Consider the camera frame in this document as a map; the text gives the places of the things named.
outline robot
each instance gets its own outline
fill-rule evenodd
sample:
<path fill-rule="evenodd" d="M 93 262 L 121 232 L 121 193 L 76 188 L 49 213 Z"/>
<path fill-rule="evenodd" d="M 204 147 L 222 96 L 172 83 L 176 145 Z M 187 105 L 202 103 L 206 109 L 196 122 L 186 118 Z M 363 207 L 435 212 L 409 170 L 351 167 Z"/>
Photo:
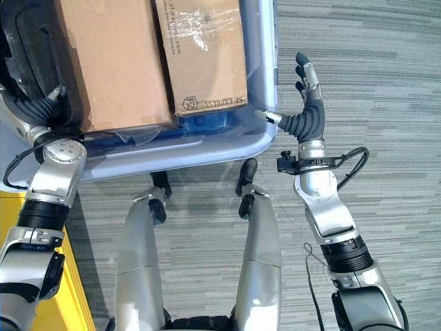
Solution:
<path fill-rule="evenodd" d="M 327 262 L 336 287 L 331 300 L 341 330 L 408 330 L 400 301 L 393 296 L 378 263 L 372 259 L 347 206 L 338 196 L 366 163 L 369 152 L 356 148 L 341 157 L 328 157 L 323 132 L 325 109 L 314 65 L 298 53 L 296 84 L 305 107 L 286 116 L 257 112 L 298 140 L 298 158 L 285 151 L 277 160 L 279 172 L 295 176 L 294 192 L 305 204 L 306 219 Z M 27 189 L 17 226 L 9 229 L 0 252 L 0 329 L 29 330 L 40 300 L 53 297 L 60 285 L 64 256 L 54 251 L 63 240 L 68 217 L 83 171 L 87 151 L 79 137 L 56 133 L 48 118 L 63 97 L 63 87 L 46 98 L 23 100 L 0 86 L 1 119 L 34 146 L 17 156 L 3 182 L 24 156 L 34 152 L 41 163 Z M 355 168 L 337 183 L 332 172 L 347 159 L 362 154 Z M 172 321 L 164 309 L 154 226 L 166 218 L 164 198 L 171 195 L 165 173 L 152 174 L 154 187 L 134 199 L 119 246 L 116 271 L 117 330 L 235 330 L 277 331 L 280 321 L 280 241 L 267 191 L 255 185 L 257 161 L 241 170 L 236 194 L 239 216 L 249 229 L 238 284 L 236 305 L 229 317 L 193 317 Z M 320 329 L 324 330 L 317 309 Z"/>

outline brown cardboard box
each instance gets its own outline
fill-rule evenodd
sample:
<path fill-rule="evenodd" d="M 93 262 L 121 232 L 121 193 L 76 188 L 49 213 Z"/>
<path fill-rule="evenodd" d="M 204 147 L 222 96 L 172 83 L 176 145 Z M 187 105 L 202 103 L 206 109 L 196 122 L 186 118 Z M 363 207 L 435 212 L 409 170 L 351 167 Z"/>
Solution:
<path fill-rule="evenodd" d="M 247 103 L 238 0 L 156 0 L 175 113 Z"/>
<path fill-rule="evenodd" d="M 150 0 L 54 0 L 54 5 L 85 113 L 82 129 L 170 124 Z"/>

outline black cable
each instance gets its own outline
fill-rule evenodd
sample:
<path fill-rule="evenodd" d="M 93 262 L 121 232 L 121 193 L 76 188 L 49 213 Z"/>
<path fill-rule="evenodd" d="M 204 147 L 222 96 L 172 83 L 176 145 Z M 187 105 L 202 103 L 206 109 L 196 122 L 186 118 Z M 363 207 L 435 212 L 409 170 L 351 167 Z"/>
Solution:
<path fill-rule="evenodd" d="M 114 331 L 114 330 L 115 330 L 115 327 L 116 327 L 116 324 L 115 324 L 115 318 L 112 317 L 112 318 L 109 320 L 109 323 L 107 324 L 107 326 L 105 327 L 105 331 Z"/>
<path fill-rule="evenodd" d="M 343 186 L 345 186 L 346 184 L 348 184 L 348 182 L 353 179 L 353 177 L 359 173 L 359 171 L 362 170 L 362 168 L 365 166 L 365 164 L 367 163 L 367 160 L 369 159 L 369 150 L 365 147 L 359 147 L 356 148 L 355 150 L 352 150 L 351 152 L 349 152 L 348 154 L 346 154 L 346 159 L 352 159 L 353 157 L 359 155 L 360 153 L 363 153 L 363 155 L 361 156 L 361 159 L 358 160 L 357 164 L 355 167 L 353 167 L 352 171 L 349 174 L 345 175 L 345 178 L 338 183 L 337 185 L 337 191 L 339 191 Z"/>
<path fill-rule="evenodd" d="M 308 274 L 308 284 L 309 284 L 309 291 L 311 292 L 312 301 L 314 302 L 314 306 L 316 307 L 317 312 L 317 319 L 318 324 L 320 325 L 320 331 L 325 331 L 325 327 L 323 325 L 322 320 L 322 314 L 320 312 L 320 307 L 318 307 L 316 294 L 314 293 L 314 289 L 312 287 L 312 281 L 311 281 L 311 272 L 309 271 L 309 264 L 308 264 L 308 257 L 313 257 L 317 261 L 319 261 L 321 264 L 323 264 L 326 267 L 326 263 L 320 260 L 315 254 L 312 252 L 312 246 L 310 243 L 303 243 L 303 248 L 307 251 L 308 255 L 305 256 L 305 266 L 306 266 L 306 272 Z"/>
<path fill-rule="evenodd" d="M 49 139 L 48 141 L 45 141 L 44 143 L 41 143 L 37 146 L 29 148 L 28 150 L 25 150 L 24 152 L 16 155 L 15 158 L 11 161 L 11 163 L 9 163 L 8 167 L 6 167 L 5 174 L 3 176 L 3 184 L 5 184 L 5 186 L 8 186 L 9 188 L 14 188 L 16 190 L 27 190 L 28 187 L 11 184 L 8 179 L 9 176 L 11 175 L 11 173 L 23 161 L 23 159 L 25 157 L 27 157 L 29 154 L 32 154 L 36 150 L 39 150 L 39 149 L 43 148 L 44 146 L 46 146 L 47 144 L 53 143 L 54 141 L 57 141 L 60 139 L 78 139 L 79 137 L 80 137 L 79 135 L 71 135 L 71 134 L 57 136 L 55 138 Z"/>
<path fill-rule="evenodd" d="M 401 316 L 402 316 L 402 320 L 404 323 L 404 331 L 409 331 L 409 320 L 407 319 L 406 311 L 404 310 L 404 308 L 401 305 L 402 301 L 397 300 L 397 303 L 398 303 L 398 307 L 400 307 Z"/>

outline storage bin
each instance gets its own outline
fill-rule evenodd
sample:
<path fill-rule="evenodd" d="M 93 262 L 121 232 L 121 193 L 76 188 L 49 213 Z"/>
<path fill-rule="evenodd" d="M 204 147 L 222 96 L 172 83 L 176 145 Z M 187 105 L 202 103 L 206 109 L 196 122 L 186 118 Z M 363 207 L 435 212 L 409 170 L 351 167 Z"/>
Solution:
<path fill-rule="evenodd" d="M 183 128 L 160 132 L 148 143 L 121 144 L 104 139 L 88 144 L 82 181 L 245 159 L 269 147 L 276 127 L 254 110 L 277 110 L 277 16 L 272 0 L 240 0 L 249 104 L 216 114 L 183 119 Z M 0 125 L 0 171 L 29 148 Z M 24 184 L 37 168 L 28 157 L 10 177 Z"/>

